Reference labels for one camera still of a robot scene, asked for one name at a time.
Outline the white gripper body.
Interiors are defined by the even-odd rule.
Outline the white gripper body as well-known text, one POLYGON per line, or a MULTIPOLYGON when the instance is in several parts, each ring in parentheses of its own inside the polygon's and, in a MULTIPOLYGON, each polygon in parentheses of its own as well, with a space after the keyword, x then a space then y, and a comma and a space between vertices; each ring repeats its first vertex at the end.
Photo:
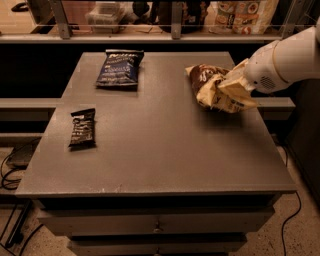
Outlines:
POLYGON ((244 76, 258 92, 270 94, 290 86, 275 65, 275 49, 278 43, 279 40, 276 40, 258 49, 245 66, 244 76))

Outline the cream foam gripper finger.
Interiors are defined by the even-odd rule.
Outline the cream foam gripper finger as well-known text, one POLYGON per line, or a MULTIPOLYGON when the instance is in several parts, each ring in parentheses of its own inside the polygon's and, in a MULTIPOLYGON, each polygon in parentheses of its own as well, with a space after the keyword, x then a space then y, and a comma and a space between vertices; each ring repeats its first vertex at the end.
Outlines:
POLYGON ((242 77, 248 61, 249 59, 246 58, 242 62, 240 62, 237 66, 235 66, 230 72, 226 74, 226 78, 234 80, 242 77))
POLYGON ((251 97, 254 87, 249 84, 243 75, 231 74, 218 85, 218 89, 231 99, 242 104, 254 104, 255 100, 251 97))

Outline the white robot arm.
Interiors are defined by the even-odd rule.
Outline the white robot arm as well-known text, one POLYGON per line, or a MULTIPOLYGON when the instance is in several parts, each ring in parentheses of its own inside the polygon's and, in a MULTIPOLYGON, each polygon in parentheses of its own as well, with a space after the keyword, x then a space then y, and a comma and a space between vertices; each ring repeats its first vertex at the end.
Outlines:
POLYGON ((230 98, 252 90, 270 94, 295 82, 320 78, 320 24, 259 48, 226 75, 218 88, 230 98))

